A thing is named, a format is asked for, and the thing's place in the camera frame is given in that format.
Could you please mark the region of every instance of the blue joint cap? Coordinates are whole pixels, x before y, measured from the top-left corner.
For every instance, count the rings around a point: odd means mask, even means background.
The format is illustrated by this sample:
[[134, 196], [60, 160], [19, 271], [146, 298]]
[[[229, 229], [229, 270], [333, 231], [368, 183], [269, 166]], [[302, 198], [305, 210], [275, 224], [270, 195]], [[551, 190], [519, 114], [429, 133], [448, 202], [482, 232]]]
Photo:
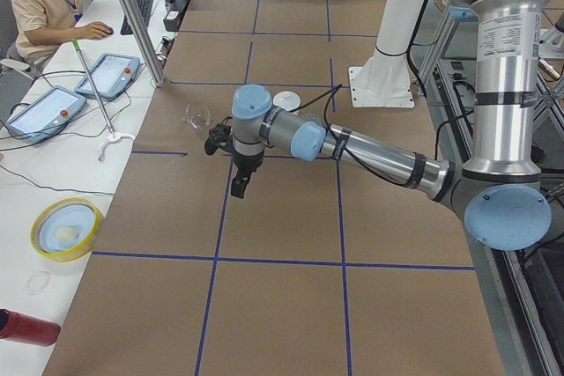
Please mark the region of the blue joint cap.
[[325, 141], [325, 128], [308, 121], [293, 134], [290, 152], [297, 159], [311, 162], [323, 147], [323, 141]]
[[468, 233], [498, 250], [520, 250], [541, 240], [552, 220], [550, 205], [526, 185], [500, 185], [475, 196], [464, 213]]
[[456, 22], [478, 22], [478, 17], [474, 15], [474, 12], [470, 8], [464, 8], [463, 6], [450, 6], [450, 17]]
[[250, 120], [264, 115], [272, 108], [271, 94], [262, 85], [248, 84], [237, 89], [231, 113], [235, 119]]

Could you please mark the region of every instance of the person's hand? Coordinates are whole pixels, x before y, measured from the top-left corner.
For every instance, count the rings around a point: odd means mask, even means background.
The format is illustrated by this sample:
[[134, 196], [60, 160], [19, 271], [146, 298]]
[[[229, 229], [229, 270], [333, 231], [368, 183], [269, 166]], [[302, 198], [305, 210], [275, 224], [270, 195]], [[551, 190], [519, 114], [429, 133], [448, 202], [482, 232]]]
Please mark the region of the person's hand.
[[114, 32], [111, 27], [100, 21], [91, 22], [86, 26], [81, 26], [78, 30], [80, 30], [81, 39], [102, 39], [104, 37], [108, 37]]

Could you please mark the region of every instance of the red bottle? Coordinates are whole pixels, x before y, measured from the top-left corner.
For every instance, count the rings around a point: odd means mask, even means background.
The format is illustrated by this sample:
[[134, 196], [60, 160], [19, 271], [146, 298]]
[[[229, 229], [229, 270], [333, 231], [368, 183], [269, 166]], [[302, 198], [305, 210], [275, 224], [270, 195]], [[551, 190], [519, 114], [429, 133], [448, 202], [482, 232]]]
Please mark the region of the red bottle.
[[60, 331], [51, 321], [0, 309], [0, 339], [46, 347], [55, 343]]

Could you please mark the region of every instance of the beige t-shirt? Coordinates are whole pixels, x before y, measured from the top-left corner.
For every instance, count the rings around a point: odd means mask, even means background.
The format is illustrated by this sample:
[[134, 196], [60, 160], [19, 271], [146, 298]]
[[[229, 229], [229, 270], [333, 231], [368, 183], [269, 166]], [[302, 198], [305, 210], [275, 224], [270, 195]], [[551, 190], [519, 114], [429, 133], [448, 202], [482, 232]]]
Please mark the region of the beige t-shirt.
[[[78, 13], [82, 13], [83, 0], [70, 0], [77, 6]], [[16, 39], [16, 48], [25, 58], [51, 55], [58, 46], [34, 46], [27, 39], [24, 31], [37, 30], [38, 28], [70, 28], [76, 24], [75, 11], [67, 0], [11, 0], [19, 35]]]

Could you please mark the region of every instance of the black keyboard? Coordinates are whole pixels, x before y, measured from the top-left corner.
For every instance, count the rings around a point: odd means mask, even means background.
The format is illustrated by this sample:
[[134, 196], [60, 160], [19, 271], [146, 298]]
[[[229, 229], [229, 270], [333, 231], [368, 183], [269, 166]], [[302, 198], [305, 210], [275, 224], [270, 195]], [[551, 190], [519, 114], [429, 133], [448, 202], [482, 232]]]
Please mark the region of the black keyboard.
[[[149, 26], [149, 20], [151, 19], [152, 0], [135, 0], [135, 1], [137, 2], [139, 11], [141, 12], [141, 16], [143, 17], [145, 26]], [[127, 17], [123, 17], [123, 24], [122, 24], [122, 29], [120, 30], [120, 34], [121, 35], [133, 34], [133, 30], [131, 29], [130, 24], [127, 22]]]

